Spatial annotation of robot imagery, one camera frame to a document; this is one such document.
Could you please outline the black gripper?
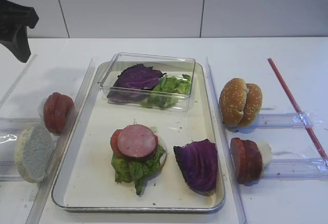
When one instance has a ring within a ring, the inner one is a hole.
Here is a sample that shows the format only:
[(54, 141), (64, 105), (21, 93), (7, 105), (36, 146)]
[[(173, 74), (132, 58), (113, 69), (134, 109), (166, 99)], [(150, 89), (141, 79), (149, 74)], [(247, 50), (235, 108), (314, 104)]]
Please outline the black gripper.
[(21, 63), (31, 55), (27, 27), (34, 29), (39, 17), (33, 7), (1, 0), (1, 44)]

